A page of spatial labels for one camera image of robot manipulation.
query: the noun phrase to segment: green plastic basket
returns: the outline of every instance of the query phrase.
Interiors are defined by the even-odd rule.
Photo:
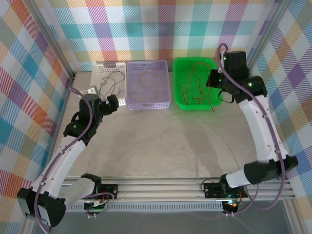
[[[212,107],[216,107],[221,104],[221,100],[218,98],[218,93],[221,89],[206,87],[206,82],[210,73],[210,68],[199,64],[194,68],[194,73],[200,79],[200,89],[202,89],[202,95],[200,104],[198,99],[200,97],[199,80],[192,73],[191,82],[189,85],[189,75],[192,67],[198,62],[205,63],[211,66],[213,69],[217,69],[215,62],[210,58],[177,58],[174,61],[174,86],[175,86],[175,101],[184,111],[208,111]]]

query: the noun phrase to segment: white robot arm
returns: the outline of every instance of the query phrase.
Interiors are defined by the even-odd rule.
[[[116,185],[112,185],[111,188],[109,185],[104,187],[101,184],[101,178],[91,174],[84,174],[71,186],[61,188],[75,160],[95,135],[103,116],[111,114],[118,108],[118,99],[115,95],[107,97],[109,103],[102,102],[96,94],[86,94],[84,96],[92,110],[92,123],[88,130],[84,133],[90,120],[90,111],[86,101],[81,99],[79,112],[74,114],[72,121],[66,126],[60,146],[49,164],[29,189],[21,188],[17,194],[23,214],[27,218],[36,220],[35,197],[36,193],[39,192],[38,208],[41,221],[50,227],[58,225],[65,214],[66,208],[69,208],[81,198],[90,194],[100,193],[103,190],[110,189],[114,191],[117,189]],[[71,145],[79,136],[82,137]],[[49,170],[49,174],[46,175],[43,182],[43,177],[47,170]]]
[[[233,96],[233,99],[239,104],[248,121],[257,152],[256,162],[245,164],[244,168],[237,172],[224,174],[221,176],[219,183],[213,183],[213,186],[219,187],[220,198],[232,196],[237,193],[238,190],[243,191],[242,186],[244,185],[257,184],[277,178],[281,175],[280,159],[275,151],[276,146],[274,145],[271,132],[265,120],[265,118],[269,118],[271,123],[273,123],[264,82],[261,77],[249,77],[245,52],[229,52],[222,54],[222,56],[227,57],[223,62],[226,71],[231,73],[231,76],[236,79],[237,82],[253,93],[256,100],[260,102],[262,107],[266,110],[268,116],[264,117],[256,101],[250,99],[246,93],[235,87],[222,73],[218,72],[218,70],[212,70],[210,72],[207,86],[221,88],[222,91],[229,92],[229,94]],[[50,227],[58,225],[64,216],[66,208],[70,207],[81,198],[89,194],[103,192],[100,177],[91,174],[84,174],[76,183],[61,189],[62,183],[70,168],[79,154],[85,149],[91,137],[96,133],[96,129],[102,122],[103,116],[111,114],[113,111],[116,111],[118,107],[116,96],[114,96],[115,98],[112,96],[108,97],[109,104],[106,104],[95,94],[86,95],[88,96],[93,112],[93,121],[90,129],[81,139],[61,155],[58,161],[53,165],[45,182],[42,183],[42,177],[47,168],[50,167],[53,159],[85,129],[86,123],[89,120],[89,113],[84,101],[81,100],[79,103],[79,112],[73,116],[72,122],[67,125],[64,138],[47,168],[29,189],[21,188],[18,193],[18,201],[22,212],[27,218],[36,219],[34,214],[35,194],[39,186],[42,185],[38,199],[39,212],[41,220]],[[273,131],[278,141],[285,171],[290,170],[298,164],[297,159],[295,156],[288,156],[288,152],[282,145],[274,126]]]

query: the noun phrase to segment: gray tabletop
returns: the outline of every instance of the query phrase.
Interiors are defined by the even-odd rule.
[[[255,146],[244,114],[235,103],[212,111],[169,109],[129,111],[120,106],[105,116],[69,176],[220,176],[256,160]],[[74,87],[90,86],[91,73],[78,73]],[[65,126],[79,110],[79,97],[70,94],[56,145]]]

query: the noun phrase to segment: plaid backdrop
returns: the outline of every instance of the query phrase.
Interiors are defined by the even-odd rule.
[[[0,234],[16,234],[17,192],[46,163],[70,80],[24,3],[0,4]]]
[[[91,71],[96,61],[145,59],[166,59],[171,70],[173,58],[214,58],[221,42],[233,50],[250,50],[251,38],[261,37],[264,20],[274,11],[267,19],[261,17],[266,0],[37,0],[37,4],[77,71]]]
[[[269,25],[269,21],[271,20],[276,8],[277,8],[277,5],[278,5],[278,2],[279,0],[274,0],[274,3],[271,5],[271,8],[270,8],[270,11],[268,12],[264,22],[263,22],[263,25],[261,26],[257,36],[256,36],[256,39],[254,40],[253,42],[253,46],[252,48],[250,49],[248,55],[247,55],[247,59],[250,59],[253,54],[254,54],[254,50],[256,49],[256,47],[258,46],[260,40],[262,39],[262,36],[263,36],[263,33],[266,31],[266,29],[268,28],[268,25]]]
[[[298,158],[288,177],[312,233],[312,0],[291,2],[253,73],[265,79],[279,135]]]

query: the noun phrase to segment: mesh basket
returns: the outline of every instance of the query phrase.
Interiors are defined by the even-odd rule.
[[[125,78],[125,62],[95,64],[92,69],[91,85],[97,87],[102,100],[107,101],[109,95],[115,94],[118,98],[119,106],[124,106],[126,105]]]
[[[170,102],[167,61],[127,63],[126,103],[129,110],[166,109]]]

